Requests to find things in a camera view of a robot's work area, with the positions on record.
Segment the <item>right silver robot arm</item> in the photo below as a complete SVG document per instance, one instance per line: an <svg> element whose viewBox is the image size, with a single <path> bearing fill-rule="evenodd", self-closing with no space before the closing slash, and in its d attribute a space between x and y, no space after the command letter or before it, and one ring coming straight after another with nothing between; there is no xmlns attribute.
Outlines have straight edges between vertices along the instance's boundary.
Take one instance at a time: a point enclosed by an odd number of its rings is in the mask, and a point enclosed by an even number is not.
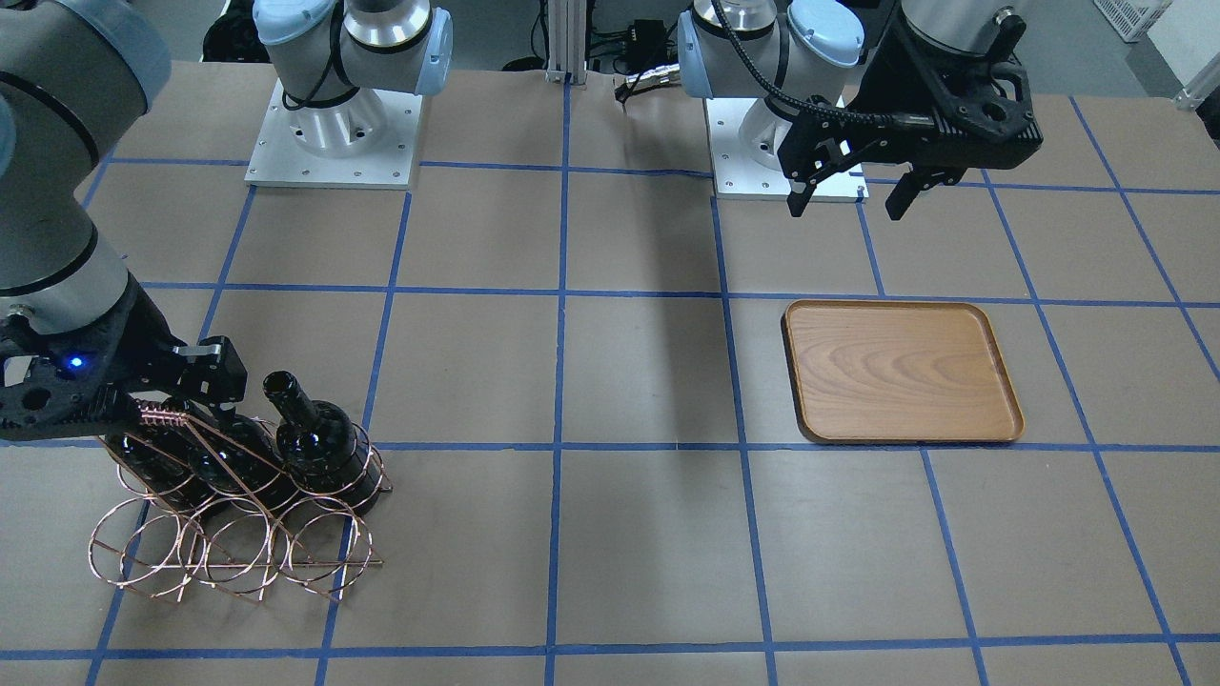
<svg viewBox="0 0 1220 686"><path fill-rule="evenodd" d="M278 87L246 181L405 188L422 96L447 83L454 26L431 1L256 1ZM126 433L139 392L214 413L243 400L227 338L187 344L74 190L170 82L170 49L126 1L2 9L2 438Z"/></svg>

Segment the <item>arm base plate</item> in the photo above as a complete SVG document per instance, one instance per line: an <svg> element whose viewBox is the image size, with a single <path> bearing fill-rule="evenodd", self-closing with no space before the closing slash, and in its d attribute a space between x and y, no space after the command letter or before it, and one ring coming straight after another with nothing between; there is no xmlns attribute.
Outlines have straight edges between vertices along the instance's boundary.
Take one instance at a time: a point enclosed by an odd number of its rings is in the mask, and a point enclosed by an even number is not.
<svg viewBox="0 0 1220 686"><path fill-rule="evenodd" d="M784 201L791 184L780 165L780 143L791 122L760 96L714 96L704 100L704 109L716 197Z"/></svg>
<svg viewBox="0 0 1220 686"><path fill-rule="evenodd" d="M274 84L245 181L257 187L409 190L425 96L361 90L329 109L288 110Z"/></svg>

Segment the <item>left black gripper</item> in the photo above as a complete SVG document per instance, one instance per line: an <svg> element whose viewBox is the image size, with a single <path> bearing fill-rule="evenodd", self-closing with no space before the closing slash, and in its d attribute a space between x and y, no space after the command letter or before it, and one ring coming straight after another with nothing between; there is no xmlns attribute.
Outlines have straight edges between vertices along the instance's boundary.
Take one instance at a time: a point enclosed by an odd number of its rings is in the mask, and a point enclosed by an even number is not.
<svg viewBox="0 0 1220 686"><path fill-rule="evenodd" d="M845 107L810 96L777 149L788 211L813 186L864 162L911 166L884 200L902 220L921 192L967 168L1017 168L1042 145L1028 74L1015 56L1024 9L895 9Z"/></svg>

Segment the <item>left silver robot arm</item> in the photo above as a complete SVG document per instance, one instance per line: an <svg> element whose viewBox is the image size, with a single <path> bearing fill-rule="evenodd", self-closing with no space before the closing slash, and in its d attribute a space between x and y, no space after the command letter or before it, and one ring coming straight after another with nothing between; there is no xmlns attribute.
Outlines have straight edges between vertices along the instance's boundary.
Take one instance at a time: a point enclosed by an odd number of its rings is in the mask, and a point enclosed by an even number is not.
<svg viewBox="0 0 1220 686"><path fill-rule="evenodd" d="M691 96L745 96L744 139L784 175L787 208L805 212L832 175L906 164L884 208L902 220L921 194L970 168L1017 168L1043 144L1028 74L1015 55L1024 1L895 1L856 95L863 21L838 1L694 1L677 21Z"/></svg>

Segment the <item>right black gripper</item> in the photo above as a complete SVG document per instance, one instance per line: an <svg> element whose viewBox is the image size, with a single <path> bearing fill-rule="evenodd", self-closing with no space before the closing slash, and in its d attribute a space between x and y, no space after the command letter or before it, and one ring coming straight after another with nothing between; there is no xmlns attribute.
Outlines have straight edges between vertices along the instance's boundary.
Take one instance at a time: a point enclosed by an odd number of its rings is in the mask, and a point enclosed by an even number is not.
<svg viewBox="0 0 1220 686"><path fill-rule="evenodd" d="M240 402L246 369L231 338L187 345L135 281L94 322L41 334L30 317L2 319L2 360L30 356L21 382L1 391L2 439L116 435L140 420L134 394L159 391L210 408Z"/></svg>

